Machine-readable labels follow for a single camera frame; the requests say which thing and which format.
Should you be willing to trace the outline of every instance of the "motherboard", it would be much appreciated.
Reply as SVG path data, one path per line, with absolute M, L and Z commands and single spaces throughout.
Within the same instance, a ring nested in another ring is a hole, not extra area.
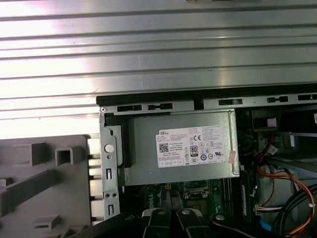
M 173 206 L 177 203 L 183 208 L 197 209 L 208 217 L 224 211 L 222 191 L 221 179 L 130 186 L 124 197 L 127 204 L 132 201 L 134 206 L 123 209 L 141 215 L 146 209 L 168 206 L 166 196 L 175 196 Z

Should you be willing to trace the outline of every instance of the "green circuit board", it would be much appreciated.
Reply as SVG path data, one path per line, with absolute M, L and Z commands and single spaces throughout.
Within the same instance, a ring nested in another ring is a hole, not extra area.
M 174 189 L 180 193 L 184 208 L 198 209 L 204 216 L 224 211 L 222 197 L 222 182 L 220 179 L 162 183 L 142 186 L 140 196 L 143 200 L 142 209 L 160 207 L 160 194 L 163 190 Z M 188 191 L 197 191 L 197 194 L 186 196 Z

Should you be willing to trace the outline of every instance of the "wire bundle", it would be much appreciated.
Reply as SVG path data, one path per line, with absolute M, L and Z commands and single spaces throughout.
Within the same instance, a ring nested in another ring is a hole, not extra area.
M 313 215 L 315 214 L 315 198 L 313 196 L 313 193 L 315 192 L 315 190 L 310 190 L 310 188 L 306 187 L 301 181 L 299 181 L 297 178 L 295 178 L 294 176 L 292 176 L 289 171 L 284 170 L 284 171 L 278 171 L 276 173 L 272 173 L 272 171 L 270 170 L 270 173 L 266 173 L 265 171 L 262 171 L 260 168 L 260 164 L 263 161 L 263 158 L 266 154 L 266 152 L 268 151 L 270 145 L 273 142 L 273 138 L 274 138 L 274 132 L 271 132 L 269 137 L 268 137 L 268 142 L 266 144 L 266 146 L 264 147 L 263 150 L 261 150 L 260 152 L 258 152 L 254 157 L 257 163 L 257 171 L 258 173 L 263 176 L 263 177 L 267 177 L 267 178 L 271 178 L 273 179 L 273 189 L 272 189 L 272 193 L 269 197 L 269 199 L 262 205 L 264 206 L 265 204 L 267 204 L 270 199 L 272 198 L 273 194 L 274 194 L 274 179 L 289 179 L 291 180 L 294 184 L 296 184 L 301 190 L 296 192 L 285 204 L 285 206 L 280 210 L 279 214 L 277 215 L 275 222 L 273 224 L 273 226 L 275 225 L 275 223 L 277 221 L 280 221 L 278 224 L 278 233 L 280 235 L 284 235 L 284 227 L 285 227 L 285 222 L 286 222 L 286 218 L 288 216 L 288 214 L 290 213 L 290 211 L 292 211 L 300 202 L 304 201 L 305 199 L 307 199 L 307 197 L 310 199 L 311 203 L 311 212 L 309 214 L 309 216 L 307 217 L 306 221 L 304 223 L 302 223 L 301 225 L 299 225 L 297 228 L 295 228 L 294 230 L 288 232 L 289 236 L 294 236 L 294 235 L 298 235 L 301 234 L 306 227 L 308 226 L 308 224 L 311 222 Z
M 279 212 L 284 206 L 284 203 L 278 203 L 271 206 L 256 206 L 256 211 L 258 213 L 270 213 L 270 212 Z

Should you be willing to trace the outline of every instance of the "metal frame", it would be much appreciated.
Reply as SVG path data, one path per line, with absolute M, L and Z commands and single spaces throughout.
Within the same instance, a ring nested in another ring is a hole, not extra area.
M 101 168 L 103 183 L 103 200 L 105 220 L 120 213 L 119 189 L 118 189 L 118 168 L 117 168 L 117 140 L 113 134 L 113 129 L 118 126 L 105 127 L 105 116 L 100 115 L 100 148 Z

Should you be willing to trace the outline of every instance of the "ribbed metal panel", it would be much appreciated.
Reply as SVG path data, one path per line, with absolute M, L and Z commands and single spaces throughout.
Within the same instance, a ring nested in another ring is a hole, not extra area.
M 317 82 L 316 16 L 317 0 L 0 1 L 0 118 L 95 115 L 104 94 Z

